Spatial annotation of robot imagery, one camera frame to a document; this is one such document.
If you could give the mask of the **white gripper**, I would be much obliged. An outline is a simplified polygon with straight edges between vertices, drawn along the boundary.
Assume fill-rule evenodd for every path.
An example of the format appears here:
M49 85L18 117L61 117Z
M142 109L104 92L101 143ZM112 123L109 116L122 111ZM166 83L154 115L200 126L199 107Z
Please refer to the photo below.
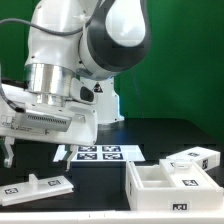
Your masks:
M0 136L5 155L4 166L10 168L15 139L34 140L65 146L63 162L70 169L77 153L76 145L90 146L97 139L97 113L90 105L66 101L64 107L37 104L37 95L22 88L3 84L6 97L25 109L15 112L0 96Z

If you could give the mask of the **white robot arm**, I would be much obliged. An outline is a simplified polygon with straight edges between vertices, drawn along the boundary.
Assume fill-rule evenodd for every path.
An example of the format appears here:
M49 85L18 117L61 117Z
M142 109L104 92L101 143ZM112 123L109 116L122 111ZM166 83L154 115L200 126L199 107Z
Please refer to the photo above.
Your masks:
M0 148L6 167L17 139L69 146L96 142L121 121L113 78L147 55L147 0L40 0L29 25L26 79L0 70Z

